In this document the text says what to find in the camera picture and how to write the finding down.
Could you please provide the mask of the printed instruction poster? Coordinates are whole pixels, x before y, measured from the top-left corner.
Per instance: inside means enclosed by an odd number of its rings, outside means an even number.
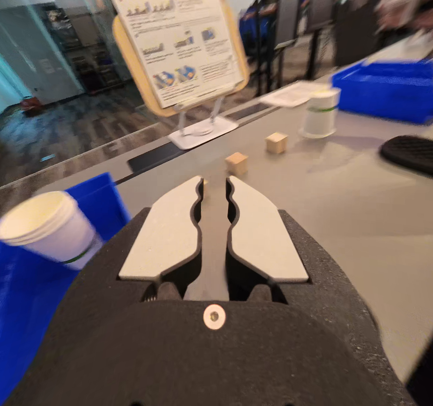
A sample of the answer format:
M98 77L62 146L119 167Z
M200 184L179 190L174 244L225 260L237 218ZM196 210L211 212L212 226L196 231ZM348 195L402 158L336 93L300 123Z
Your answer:
M161 108L243 80L223 0L111 0Z

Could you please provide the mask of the black textured wrist pad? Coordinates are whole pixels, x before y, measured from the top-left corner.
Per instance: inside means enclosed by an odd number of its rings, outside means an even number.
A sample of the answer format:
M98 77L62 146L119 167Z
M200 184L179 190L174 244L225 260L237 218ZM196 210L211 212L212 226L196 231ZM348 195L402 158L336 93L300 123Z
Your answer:
M401 135L387 140L378 150L390 164L429 178L433 177L433 141L415 135Z

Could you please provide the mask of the black floor sign stand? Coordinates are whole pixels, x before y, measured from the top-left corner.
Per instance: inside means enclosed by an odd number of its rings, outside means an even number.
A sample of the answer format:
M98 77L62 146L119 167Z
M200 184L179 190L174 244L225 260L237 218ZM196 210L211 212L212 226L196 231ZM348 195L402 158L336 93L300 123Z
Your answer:
M301 0L278 0L275 24L274 54L278 60L277 89L282 87L284 53L298 39Z
M306 33L312 34L310 54L305 73L306 80L313 80L316 72L316 60L319 49L320 34L333 19L334 0L310 0L307 9Z

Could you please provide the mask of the blue plastic bin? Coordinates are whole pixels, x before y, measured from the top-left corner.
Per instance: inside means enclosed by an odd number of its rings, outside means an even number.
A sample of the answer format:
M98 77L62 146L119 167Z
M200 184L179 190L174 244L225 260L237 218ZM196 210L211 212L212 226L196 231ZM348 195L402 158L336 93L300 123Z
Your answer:
M131 216L110 173L66 190L99 234L101 245ZM0 403L34 359L57 306L78 272L20 247L0 246Z
M433 65L418 62L357 63L332 76L339 109L416 125L432 121Z

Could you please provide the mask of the instruction sheet in plastic sleeve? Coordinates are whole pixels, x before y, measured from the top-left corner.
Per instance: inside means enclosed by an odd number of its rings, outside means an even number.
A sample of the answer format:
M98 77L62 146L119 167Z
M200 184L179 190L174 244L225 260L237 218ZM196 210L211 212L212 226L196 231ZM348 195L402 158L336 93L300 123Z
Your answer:
M293 108L308 102L314 93L330 87L329 83L299 80L259 97L258 101L269 106Z

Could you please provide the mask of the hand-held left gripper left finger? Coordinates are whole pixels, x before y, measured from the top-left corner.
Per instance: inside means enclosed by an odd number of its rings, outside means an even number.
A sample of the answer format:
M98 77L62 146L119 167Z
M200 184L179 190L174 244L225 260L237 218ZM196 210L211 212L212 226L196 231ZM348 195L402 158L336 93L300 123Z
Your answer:
M201 176L161 196L144 220L118 273L119 279L193 282L201 271L202 200Z

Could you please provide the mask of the white display stand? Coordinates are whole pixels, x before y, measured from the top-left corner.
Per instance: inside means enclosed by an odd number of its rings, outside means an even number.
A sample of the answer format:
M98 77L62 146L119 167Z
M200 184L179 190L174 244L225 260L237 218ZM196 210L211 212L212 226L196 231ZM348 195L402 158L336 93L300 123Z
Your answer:
M178 130L168 135L168 139L178 149L188 151L215 138L223 136L238 127L238 124L219 115L224 96L215 100L210 117L186 127L187 106L192 102L182 103L175 107L179 113Z

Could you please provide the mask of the blue jacket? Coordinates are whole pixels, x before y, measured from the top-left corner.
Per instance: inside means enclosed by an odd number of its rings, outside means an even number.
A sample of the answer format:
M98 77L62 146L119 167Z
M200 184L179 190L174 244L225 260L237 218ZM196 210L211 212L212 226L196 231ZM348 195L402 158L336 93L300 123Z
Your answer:
M277 3L270 3L259 6L258 20L260 30L261 51L266 51L269 32L277 14ZM247 57L254 57L257 54L258 28L256 25L256 7L252 4L240 14L239 32L242 44Z

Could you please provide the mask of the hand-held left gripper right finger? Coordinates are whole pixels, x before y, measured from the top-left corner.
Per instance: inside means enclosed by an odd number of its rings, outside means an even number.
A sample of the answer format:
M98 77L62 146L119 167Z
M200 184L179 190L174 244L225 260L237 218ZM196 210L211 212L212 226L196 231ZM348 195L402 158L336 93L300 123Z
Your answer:
M309 275L278 208L235 176L226 179L229 255L271 284L306 283Z

